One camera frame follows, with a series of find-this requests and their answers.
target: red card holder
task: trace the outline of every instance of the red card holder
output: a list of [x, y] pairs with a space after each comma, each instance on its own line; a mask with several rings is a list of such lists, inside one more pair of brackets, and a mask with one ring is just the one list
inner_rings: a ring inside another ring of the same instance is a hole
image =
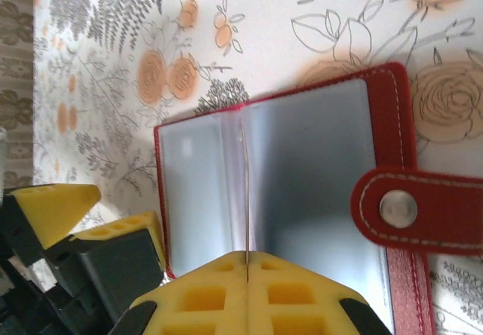
[[[321, 88], [335, 85], [340, 82], [353, 79], [363, 79], [368, 89], [368, 100], [371, 113], [371, 125], [374, 141], [374, 154], [377, 169], [363, 176], [358, 182], [354, 193], [364, 190], [364, 180], [371, 181], [371, 175], [377, 175], [383, 168], [390, 168], [395, 171], [406, 171], [417, 169], [417, 154], [414, 124], [412, 119], [411, 96], [408, 84], [408, 76], [405, 68], [398, 63], [387, 63], [382, 66], [356, 72], [341, 78], [325, 81], [303, 90], [296, 89], [280, 94], [264, 97], [263, 99], [251, 101], [251, 103], [262, 100], [270, 100], [292, 94], [303, 93], [314, 88]], [[163, 189], [162, 160], [160, 138], [155, 128], [155, 149], [158, 168], [159, 196], [162, 210], [162, 224], [164, 231], [165, 256], [168, 262], [167, 273], [174, 278], [169, 267], [169, 222], [166, 217], [166, 207]], [[411, 247], [410, 242], [398, 243], [381, 242], [381, 237], [374, 238], [368, 235], [372, 233], [370, 227], [380, 228], [380, 220], [374, 214], [375, 203], [378, 192], [366, 190], [363, 195], [363, 207], [368, 205], [369, 212], [364, 211], [362, 220], [353, 216], [355, 223], [364, 235], [370, 240], [382, 245], [389, 245], [387, 248], [387, 262], [389, 268], [389, 283], [392, 298], [392, 312], [394, 314], [395, 333], [398, 335], [428, 335], [434, 333], [431, 307], [431, 293], [429, 288], [429, 265], [424, 249]], [[352, 197], [352, 210], [357, 194]]]

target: floral pattern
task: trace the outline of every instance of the floral pattern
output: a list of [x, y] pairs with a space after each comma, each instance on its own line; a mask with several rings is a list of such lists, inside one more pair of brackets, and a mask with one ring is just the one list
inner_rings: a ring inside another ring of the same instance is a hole
[[463, 61], [426, 67], [412, 91], [420, 136], [452, 142], [483, 134], [483, 66]]
[[[0, 57], [0, 73], [35, 78], [35, 183], [100, 187], [75, 230], [159, 209], [156, 125], [390, 60], [411, 76], [420, 166], [483, 177], [480, 0], [35, 1], [35, 70]], [[18, 32], [23, 18], [5, 11]], [[29, 110], [2, 90], [0, 115], [23, 125]], [[483, 332], [482, 270], [432, 261], [441, 334]]]
[[19, 124], [32, 125], [32, 99], [19, 97], [13, 90], [0, 92], [0, 122], [7, 130], [18, 128]]
[[10, 1], [0, 3], [0, 17], [3, 25], [0, 29], [0, 40], [4, 45], [16, 45], [18, 41], [33, 42], [33, 16], [20, 12], [17, 5]]

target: red leather strap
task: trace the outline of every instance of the red leather strap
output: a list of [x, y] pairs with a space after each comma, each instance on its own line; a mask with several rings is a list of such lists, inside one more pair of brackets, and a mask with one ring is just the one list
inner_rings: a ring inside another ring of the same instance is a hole
[[[387, 224], [381, 198], [400, 189], [413, 196], [417, 217], [407, 228]], [[364, 175], [352, 192], [352, 218], [370, 240], [387, 247], [446, 254], [483, 254], [483, 179], [382, 168]]]

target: square hole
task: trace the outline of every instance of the square hole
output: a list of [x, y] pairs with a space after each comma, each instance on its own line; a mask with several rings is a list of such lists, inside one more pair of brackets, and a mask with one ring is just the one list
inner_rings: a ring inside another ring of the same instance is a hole
[[185, 292], [179, 311], [214, 311], [225, 308], [226, 288], [223, 286], [200, 286]]
[[262, 269], [280, 269], [280, 267], [270, 262], [262, 262]]
[[273, 335], [328, 335], [322, 317], [309, 315], [272, 316]]
[[304, 283], [271, 284], [268, 293], [270, 304], [293, 305], [315, 302], [312, 289]]
[[162, 335], [214, 335], [214, 324], [178, 324], [164, 326]]
[[125, 227], [121, 223], [111, 223], [110, 226], [111, 226], [111, 228], [116, 229], [116, 230], [121, 230]]
[[227, 262], [217, 268], [218, 272], [233, 271], [233, 263]]
[[91, 230], [91, 235], [108, 235], [110, 231], [107, 228], [96, 228]]

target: black plastic part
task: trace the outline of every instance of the black plastic part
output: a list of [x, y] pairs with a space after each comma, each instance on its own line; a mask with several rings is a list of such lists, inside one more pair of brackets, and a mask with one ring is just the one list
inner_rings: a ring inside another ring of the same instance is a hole
[[92, 283], [112, 323], [163, 279], [148, 229], [105, 241], [69, 236], [46, 250], [45, 259], [71, 296]]
[[0, 237], [3, 237], [25, 267], [42, 258], [42, 245], [16, 198], [9, 192], [4, 194], [0, 207], [0, 223]]
[[44, 294], [7, 260], [2, 268], [15, 288], [0, 299], [2, 335], [72, 335], [57, 319]]
[[339, 303], [361, 335], [391, 335], [369, 305], [354, 299], [342, 299]]
[[163, 271], [158, 255], [148, 229], [89, 242], [89, 251], [81, 254], [82, 262], [116, 322], [136, 298], [161, 284]]
[[156, 306], [154, 301], [146, 301], [129, 309], [122, 315], [109, 335], [143, 335]]
[[105, 335], [113, 326], [93, 287], [86, 287], [72, 298], [63, 288], [55, 286], [45, 296], [72, 334]]
[[13, 256], [14, 256], [14, 252], [12, 251], [12, 249], [10, 248], [6, 240], [3, 238], [3, 235], [0, 231], [0, 260], [8, 260]]
[[72, 297], [77, 296], [91, 282], [78, 256], [82, 251], [88, 250], [88, 246], [83, 244], [83, 241], [69, 235], [44, 252], [52, 274]]

